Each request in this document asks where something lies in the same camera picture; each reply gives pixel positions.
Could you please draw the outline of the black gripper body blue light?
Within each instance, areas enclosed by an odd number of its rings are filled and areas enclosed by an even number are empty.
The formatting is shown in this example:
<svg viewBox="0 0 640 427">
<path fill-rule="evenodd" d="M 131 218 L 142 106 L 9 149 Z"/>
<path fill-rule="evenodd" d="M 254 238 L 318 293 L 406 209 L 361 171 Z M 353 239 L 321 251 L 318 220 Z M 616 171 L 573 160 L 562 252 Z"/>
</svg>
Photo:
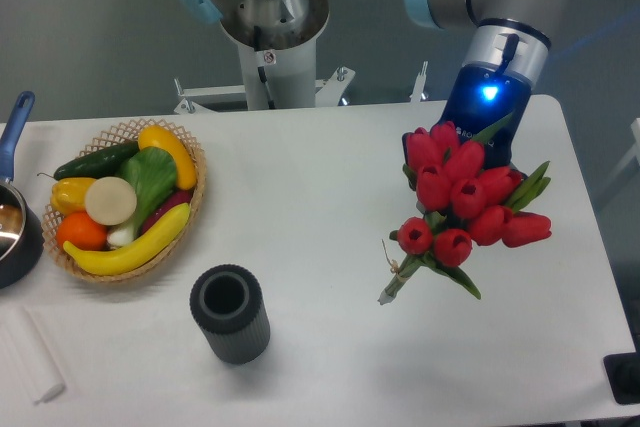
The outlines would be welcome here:
<svg viewBox="0 0 640 427">
<path fill-rule="evenodd" d="M 463 67 L 454 83 L 438 121 L 451 121 L 462 142 L 486 127 L 509 117 L 485 144 L 485 168 L 509 165 L 511 145 L 531 96 L 531 87 L 515 77 L 496 76 L 491 69 L 476 65 Z"/>
</svg>

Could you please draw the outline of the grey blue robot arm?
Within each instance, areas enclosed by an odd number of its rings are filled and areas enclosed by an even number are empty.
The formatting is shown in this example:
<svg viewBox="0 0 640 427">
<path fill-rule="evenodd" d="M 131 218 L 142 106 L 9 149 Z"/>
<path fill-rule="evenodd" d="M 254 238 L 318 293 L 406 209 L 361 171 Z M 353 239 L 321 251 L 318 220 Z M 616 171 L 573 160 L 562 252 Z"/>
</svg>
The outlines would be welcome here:
<svg viewBox="0 0 640 427">
<path fill-rule="evenodd" d="M 328 0 L 179 0 L 236 44 L 252 110 L 316 107 L 316 40 Z M 511 144 L 569 0 L 403 0 L 417 25 L 475 33 L 442 113 L 462 139 L 487 131 L 485 163 L 511 160 Z"/>
</svg>

